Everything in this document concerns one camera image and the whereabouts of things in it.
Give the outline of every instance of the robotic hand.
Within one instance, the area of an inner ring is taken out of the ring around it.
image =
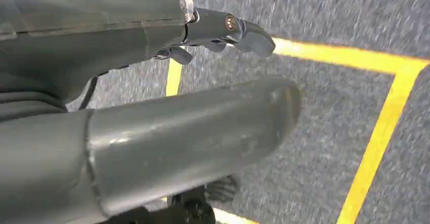
[[[199,186],[276,150],[300,110],[293,82],[71,113],[65,104],[109,70],[151,58],[187,64],[181,46],[227,44],[274,50],[261,27],[192,0],[0,0],[0,222],[123,223],[174,196],[142,219],[214,223]]]

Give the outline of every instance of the yellow floor marking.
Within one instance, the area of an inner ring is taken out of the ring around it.
[[[173,59],[169,61],[169,72],[167,74],[166,96],[177,95],[181,82],[182,65]]]
[[[396,75],[337,221],[338,224],[353,224],[415,80],[430,61],[350,47],[300,43],[278,38],[274,38],[274,41],[276,43],[274,53],[278,55]],[[177,94],[181,72],[182,66],[171,60],[166,89],[168,96]],[[224,222],[220,221],[224,224],[256,223],[221,210],[217,210],[216,213],[218,213],[217,218],[224,220]]]
[[[360,212],[415,80],[425,66],[405,66],[396,74],[379,114],[362,162],[355,174],[337,224],[353,224]]]
[[[364,70],[396,74],[407,64],[427,64],[428,60],[386,54],[363,49],[300,43],[274,38],[274,53],[301,59],[315,60],[334,65],[343,65]]]
[[[215,213],[215,219],[217,222],[222,224],[258,224],[252,220],[245,219],[220,209],[214,208],[213,212]]]

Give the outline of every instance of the metal screw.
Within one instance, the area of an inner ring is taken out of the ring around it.
[[[226,17],[226,28],[231,31],[237,28],[236,18],[234,18],[234,16],[228,15]]]

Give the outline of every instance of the gray robot arm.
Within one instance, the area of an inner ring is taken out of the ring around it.
[[[297,87],[276,78],[69,113],[64,105],[111,69],[153,57],[190,62],[179,46],[221,51],[232,44],[268,56],[274,43],[259,26],[231,14],[190,13],[189,0],[157,0],[160,9],[170,4],[162,19],[155,12],[127,20],[102,13],[49,26],[37,22],[45,16],[28,14],[38,5],[56,10],[56,3],[4,1],[9,6],[2,11],[17,16],[2,20],[0,42],[1,223],[105,221],[256,162],[297,121]],[[62,1],[61,11],[75,7]],[[112,4],[97,1],[106,9]]]

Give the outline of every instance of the gray carpet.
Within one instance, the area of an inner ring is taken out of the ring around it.
[[[195,0],[272,35],[419,57],[430,55],[429,0]],[[233,49],[191,49],[181,93],[278,75],[298,83],[300,123],[269,159],[238,173],[242,193],[221,208],[261,223],[335,223],[393,76]],[[166,62],[105,76],[92,107],[163,96]],[[430,223],[430,70],[404,110],[357,223]]]

